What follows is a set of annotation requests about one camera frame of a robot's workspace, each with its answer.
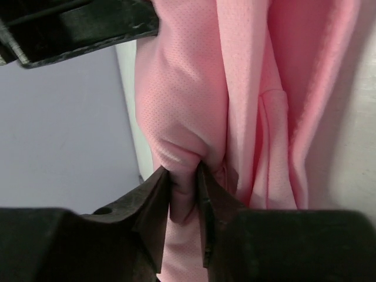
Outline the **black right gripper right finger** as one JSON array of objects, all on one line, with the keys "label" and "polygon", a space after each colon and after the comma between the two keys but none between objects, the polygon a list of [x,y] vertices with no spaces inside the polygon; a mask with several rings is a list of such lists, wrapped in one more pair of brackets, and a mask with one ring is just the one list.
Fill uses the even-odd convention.
[{"label": "black right gripper right finger", "polygon": [[375,228],[349,210],[252,210],[201,163],[197,202],[210,281],[374,281]]}]

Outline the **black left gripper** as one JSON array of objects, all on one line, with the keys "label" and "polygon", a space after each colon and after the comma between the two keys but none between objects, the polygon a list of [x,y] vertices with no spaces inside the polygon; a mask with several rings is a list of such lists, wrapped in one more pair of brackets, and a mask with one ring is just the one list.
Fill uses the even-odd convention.
[{"label": "black left gripper", "polygon": [[151,1],[2,0],[1,65],[38,68],[158,30]]}]

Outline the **pink t shirt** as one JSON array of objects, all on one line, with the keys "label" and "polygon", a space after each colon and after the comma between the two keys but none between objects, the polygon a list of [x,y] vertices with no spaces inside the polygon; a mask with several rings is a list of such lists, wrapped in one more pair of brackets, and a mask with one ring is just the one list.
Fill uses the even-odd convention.
[{"label": "pink t shirt", "polygon": [[136,118],[172,177],[162,281],[207,281],[194,202],[205,162],[246,206],[306,209],[305,159],[360,1],[154,1]]}]

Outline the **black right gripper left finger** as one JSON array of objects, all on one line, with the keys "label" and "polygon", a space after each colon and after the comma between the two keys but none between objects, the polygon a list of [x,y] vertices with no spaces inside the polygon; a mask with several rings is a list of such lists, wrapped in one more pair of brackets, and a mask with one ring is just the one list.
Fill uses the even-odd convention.
[{"label": "black right gripper left finger", "polygon": [[2,281],[156,281],[169,208],[169,172],[92,214],[1,209]]}]

